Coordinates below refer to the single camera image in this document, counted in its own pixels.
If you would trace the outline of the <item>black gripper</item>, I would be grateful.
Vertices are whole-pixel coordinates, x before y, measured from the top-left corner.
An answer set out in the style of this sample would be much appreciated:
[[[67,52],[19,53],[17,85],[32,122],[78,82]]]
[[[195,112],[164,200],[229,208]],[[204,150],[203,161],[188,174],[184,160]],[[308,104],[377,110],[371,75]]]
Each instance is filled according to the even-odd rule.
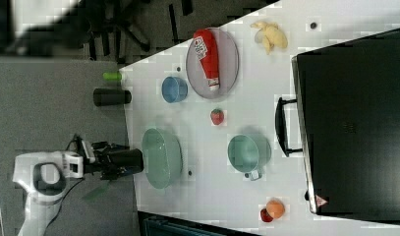
[[[84,174],[99,172],[101,180],[117,180],[126,175],[127,168],[119,163],[120,158],[114,157],[114,154],[128,149],[107,142],[77,142],[77,153],[83,158]]]

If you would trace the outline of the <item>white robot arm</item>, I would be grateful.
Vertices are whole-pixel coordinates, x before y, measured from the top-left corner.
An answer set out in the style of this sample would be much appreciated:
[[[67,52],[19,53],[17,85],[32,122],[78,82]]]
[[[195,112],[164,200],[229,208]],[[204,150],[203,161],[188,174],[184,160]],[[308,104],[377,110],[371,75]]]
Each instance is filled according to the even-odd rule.
[[[13,182],[26,191],[25,220],[18,236],[44,236],[60,212],[69,179],[83,179],[87,173],[122,173],[109,157],[128,147],[107,142],[74,141],[75,148],[22,153],[15,157]]]

